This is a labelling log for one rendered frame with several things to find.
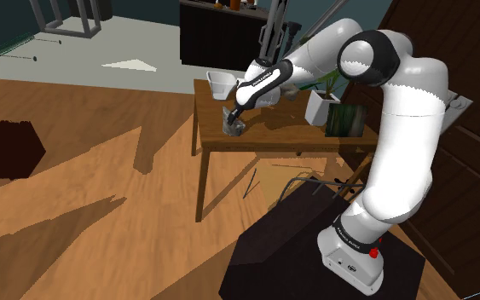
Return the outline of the white angular bowl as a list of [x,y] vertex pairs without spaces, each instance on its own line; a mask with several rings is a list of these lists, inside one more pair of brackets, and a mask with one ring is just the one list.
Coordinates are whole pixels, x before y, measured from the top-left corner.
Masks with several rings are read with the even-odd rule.
[[228,72],[207,71],[206,77],[212,97],[217,101],[225,101],[230,91],[237,84],[237,78]]

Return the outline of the brown wooden table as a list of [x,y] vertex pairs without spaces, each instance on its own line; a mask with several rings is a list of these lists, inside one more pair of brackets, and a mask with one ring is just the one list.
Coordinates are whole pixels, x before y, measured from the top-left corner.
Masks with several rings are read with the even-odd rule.
[[201,145],[200,177],[195,221],[203,219],[205,187],[212,152],[254,153],[366,153],[372,154],[378,135],[365,127],[360,137],[326,137],[325,130],[305,119],[309,93],[301,91],[294,101],[281,100],[273,107],[243,112],[246,128],[239,137],[223,133],[223,108],[231,107],[234,97],[215,101],[203,79],[194,80],[194,123],[191,154]]

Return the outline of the small grey lump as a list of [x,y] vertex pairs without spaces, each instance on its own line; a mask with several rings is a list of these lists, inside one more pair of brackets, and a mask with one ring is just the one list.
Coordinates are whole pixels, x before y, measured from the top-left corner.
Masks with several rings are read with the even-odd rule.
[[299,88],[295,84],[286,84],[280,87],[281,95],[289,101],[294,101],[299,93]]

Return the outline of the black cabinet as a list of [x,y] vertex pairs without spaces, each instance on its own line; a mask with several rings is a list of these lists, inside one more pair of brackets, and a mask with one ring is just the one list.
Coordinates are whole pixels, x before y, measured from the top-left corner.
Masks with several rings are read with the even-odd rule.
[[262,9],[234,11],[179,0],[182,64],[244,72],[260,54],[259,36],[268,18]]

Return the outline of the green plant in white pot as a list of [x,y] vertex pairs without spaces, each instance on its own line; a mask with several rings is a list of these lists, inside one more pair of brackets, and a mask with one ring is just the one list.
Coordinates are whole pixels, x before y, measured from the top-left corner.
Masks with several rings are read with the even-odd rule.
[[342,84],[337,85],[341,74],[336,68],[314,83],[306,84],[300,87],[300,90],[312,89],[309,94],[309,100],[305,112],[305,120],[313,126],[322,126],[327,121],[331,104],[339,104],[341,100],[333,94]]

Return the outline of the grey and black stand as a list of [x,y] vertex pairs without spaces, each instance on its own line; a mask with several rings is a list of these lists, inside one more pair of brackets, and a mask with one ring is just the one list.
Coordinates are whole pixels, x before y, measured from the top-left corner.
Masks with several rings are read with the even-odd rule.
[[297,22],[285,22],[289,0],[272,0],[267,23],[261,27],[258,42],[259,58],[269,64],[275,64],[280,50],[287,53],[302,25]]

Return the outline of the dark green box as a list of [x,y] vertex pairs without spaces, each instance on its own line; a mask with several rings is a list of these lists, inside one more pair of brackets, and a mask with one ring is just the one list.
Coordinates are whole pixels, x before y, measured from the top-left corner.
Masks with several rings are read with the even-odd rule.
[[363,105],[331,103],[325,137],[361,137],[367,112],[367,107]]

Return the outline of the dark robot stand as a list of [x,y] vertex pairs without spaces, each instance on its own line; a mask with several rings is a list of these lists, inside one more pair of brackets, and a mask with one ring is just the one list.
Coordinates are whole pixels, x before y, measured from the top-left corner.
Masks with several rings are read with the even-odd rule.
[[240,235],[219,295],[222,300],[416,300],[425,259],[391,233],[379,247],[385,277],[368,297],[321,262],[318,233],[348,202],[309,180]]

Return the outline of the grey flat tray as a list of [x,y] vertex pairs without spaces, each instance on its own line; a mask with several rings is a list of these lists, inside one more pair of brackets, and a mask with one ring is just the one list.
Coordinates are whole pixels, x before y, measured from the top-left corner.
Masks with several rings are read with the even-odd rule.
[[443,134],[472,103],[472,100],[450,90],[448,92],[448,103],[442,121],[441,133]]

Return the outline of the dark wooden wardrobe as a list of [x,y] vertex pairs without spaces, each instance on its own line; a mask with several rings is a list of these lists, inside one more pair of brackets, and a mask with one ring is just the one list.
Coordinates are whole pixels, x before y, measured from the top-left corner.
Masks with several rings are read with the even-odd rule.
[[344,13],[408,35],[414,55],[443,61],[449,88],[469,101],[442,134],[431,191],[402,229],[458,297],[480,300],[480,0],[350,0]]

